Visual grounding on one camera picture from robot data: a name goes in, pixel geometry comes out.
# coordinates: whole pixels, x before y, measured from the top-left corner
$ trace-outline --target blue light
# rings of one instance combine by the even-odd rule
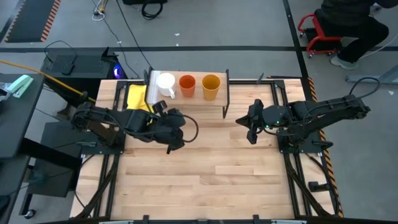
[[[121,79],[123,77],[123,70],[119,63],[117,63],[113,68],[113,76],[116,79]]]

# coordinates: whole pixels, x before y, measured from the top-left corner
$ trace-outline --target black pants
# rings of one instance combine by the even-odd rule
[[[346,62],[356,62],[368,50],[381,43],[389,35],[389,29],[375,18],[369,19],[358,26],[338,26],[324,19],[319,19],[326,36],[357,37],[349,46],[345,47],[338,57]]]

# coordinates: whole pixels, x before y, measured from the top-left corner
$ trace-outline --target orange cup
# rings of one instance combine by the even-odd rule
[[[191,75],[183,75],[180,77],[180,88],[184,97],[193,97],[195,93],[195,78]]]
[[[221,80],[216,75],[207,75],[201,81],[203,95],[206,100],[214,100],[220,89]]]

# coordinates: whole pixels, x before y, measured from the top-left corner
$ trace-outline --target yellow cable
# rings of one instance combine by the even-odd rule
[[[58,83],[59,85],[61,85],[61,86],[65,87],[65,88],[67,88],[68,90],[73,91],[73,92],[79,94],[80,96],[83,95],[82,92],[80,92],[80,91],[78,91],[78,90],[76,90],[76,89],[74,89],[74,88],[68,86],[67,84],[61,82],[60,80],[57,80],[56,78],[54,78],[54,77],[52,77],[52,76],[50,76],[50,75],[47,75],[46,73],[41,72],[41,71],[39,71],[39,70],[36,70],[36,69],[34,69],[34,68],[30,68],[30,67],[24,66],[24,65],[18,65],[18,64],[16,64],[16,63],[12,63],[12,62],[7,62],[7,61],[5,61],[5,60],[0,60],[0,63],[5,63],[6,65],[11,65],[11,66],[18,67],[18,68],[24,68],[24,69],[26,69],[26,70],[30,70],[30,71],[33,71],[33,72],[42,74],[42,75],[44,75],[46,78],[48,78],[49,80]],[[92,99],[91,97],[89,97],[88,99],[89,99],[90,101],[92,101],[92,102],[95,103],[95,100]]]
[[[102,0],[101,9],[100,9],[102,12],[104,12],[104,11],[105,11],[105,8],[104,8],[104,2],[105,2],[105,0]]]

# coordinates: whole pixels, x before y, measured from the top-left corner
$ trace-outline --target sneaker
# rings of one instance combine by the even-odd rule
[[[351,63],[351,62],[346,62],[343,61],[342,59],[338,58],[337,55],[334,56],[332,59],[330,59],[330,63],[332,65],[340,66],[343,69],[346,70],[355,70],[358,68],[358,63]]]

